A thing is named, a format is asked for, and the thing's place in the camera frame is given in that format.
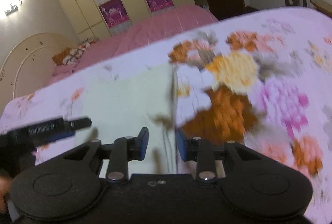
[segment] screw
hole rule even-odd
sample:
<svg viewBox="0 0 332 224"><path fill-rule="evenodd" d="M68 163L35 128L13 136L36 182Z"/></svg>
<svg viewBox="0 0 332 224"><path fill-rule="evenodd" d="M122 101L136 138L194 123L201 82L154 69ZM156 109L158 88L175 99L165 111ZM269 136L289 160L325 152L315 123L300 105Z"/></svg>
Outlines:
<svg viewBox="0 0 332 224"><path fill-rule="evenodd" d="M215 178L215 173L207 170L207 171L201 172L198 176L199 176L199 178L201 178L203 180L211 180L211 179Z"/></svg>
<svg viewBox="0 0 332 224"><path fill-rule="evenodd" d="M110 180L112 180L112 181L119 181L119 180L123 179L124 176L125 175L123 173L118 172L118 171L114 171L112 173L109 173L107 175L107 178L110 179Z"/></svg>

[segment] bed frame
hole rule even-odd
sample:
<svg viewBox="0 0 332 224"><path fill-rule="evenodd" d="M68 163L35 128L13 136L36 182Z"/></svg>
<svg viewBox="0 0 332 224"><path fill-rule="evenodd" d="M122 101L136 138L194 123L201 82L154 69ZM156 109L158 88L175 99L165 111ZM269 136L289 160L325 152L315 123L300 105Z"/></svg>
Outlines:
<svg viewBox="0 0 332 224"><path fill-rule="evenodd" d="M0 70L0 115L12 99L43 88L54 70L52 57L77 44L54 33L32 35L16 45Z"/></svg>

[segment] flower pattern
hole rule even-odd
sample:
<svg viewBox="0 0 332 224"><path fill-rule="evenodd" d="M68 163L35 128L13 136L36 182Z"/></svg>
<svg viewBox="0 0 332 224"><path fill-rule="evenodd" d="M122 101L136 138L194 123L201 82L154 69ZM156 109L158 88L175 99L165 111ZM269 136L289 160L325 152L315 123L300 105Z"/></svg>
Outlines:
<svg viewBox="0 0 332 224"><path fill-rule="evenodd" d="M246 130L257 122L248 97L233 93L225 85L215 92L209 89L206 94L211 107L198 111L182 126L183 130L189 137L202 137L214 144L223 144L227 140L243 141Z"/></svg>
<svg viewBox="0 0 332 224"><path fill-rule="evenodd" d="M326 44L332 45L332 35L328 35L327 37L324 37L324 41Z"/></svg>
<svg viewBox="0 0 332 224"><path fill-rule="evenodd" d="M317 139L308 134L291 143L262 141L259 151L284 165L304 174L309 180L322 169L323 153Z"/></svg>
<svg viewBox="0 0 332 224"><path fill-rule="evenodd" d="M282 37L260 35L257 32L236 31L227 37L226 43L230 45L232 51L245 49L250 53L254 51L266 53L274 52L274 41L277 42L277 45L283 45Z"/></svg>
<svg viewBox="0 0 332 224"><path fill-rule="evenodd" d="M249 54L232 52L217 56L206 69L220 84L238 94L246 94L258 80L258 66Z"/></svg>
<svg viewBox="0 0 332 224"><path fill-rule="evenodd" d="M271 17L267 11L240 18L239 23L215 23L78 71L61 81L61 86L13 100L3 113L0 131L52 115L76 118L90 78L121 80L131 71L168 61L174 65L179 85L174 92L176 127L189 137L203 137L214 144L244 143L300 171L313 185L306 217L318 224L330 223L332 104L324 93L331 84L332 37L303 19L288 22L292 19L288 16L285 22ZM241 27L241 19L248 26ZM40 110L46 110L46 115L36 117ZM63 148L57 146L38 148L37 162Z"/></svg>
<svg viewBox="0 0 332 224"><path fill-rule="evenodd" d="M304 113L309 105L308 97L290 82L271 78L262 85L252 101L255 107L267 112L269 123L285 127L292 139L293 128L299 131L303 125L308 124Z"/></svg>
<svg viewBox="0 0 332 224"><path fill-rule="evenodd" d="M310 49L307 49L307 53L311 55L316 66L328 73L332 73L332 62L328 54L324 51L321 51L318 46L311 42L309 42L309 45Z"/></svg>

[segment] pink bedspread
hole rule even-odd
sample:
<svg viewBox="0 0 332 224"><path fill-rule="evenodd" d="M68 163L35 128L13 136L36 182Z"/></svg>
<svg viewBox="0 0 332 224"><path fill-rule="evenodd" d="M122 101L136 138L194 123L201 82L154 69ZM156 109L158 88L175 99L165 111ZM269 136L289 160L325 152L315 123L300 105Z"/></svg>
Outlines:
<svg viewBox="0 0 332 224"><path fill-rule="evenodd" d="M45 86L100 61L217 21L213 14L195 5L162 12L133 25L127 32L91 45L77 64L56 66L51 79Z"/></svg>

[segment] decorative pillow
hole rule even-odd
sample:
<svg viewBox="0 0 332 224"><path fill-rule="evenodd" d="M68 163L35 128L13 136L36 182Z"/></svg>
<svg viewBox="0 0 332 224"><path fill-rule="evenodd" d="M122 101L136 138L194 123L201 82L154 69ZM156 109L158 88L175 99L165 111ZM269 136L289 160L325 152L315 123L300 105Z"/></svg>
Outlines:
<svg viewBox="0 0 332 224"><path fill-rule="evenodd" d="M54 63L56 63L58 66L62 65L63 59L70 53L71 48L67 47L64 51L61 53L55 55L52 57Z"/></svg>
<svg viewBox="0 0 332 224"><path fill-rule="evenodd" d="M78 59L82 56L83 52L90 47L90 43L86 42L79 46L78 48L71 49L69 54L62 60L63 65L73 65L76 64Z"/></svg>

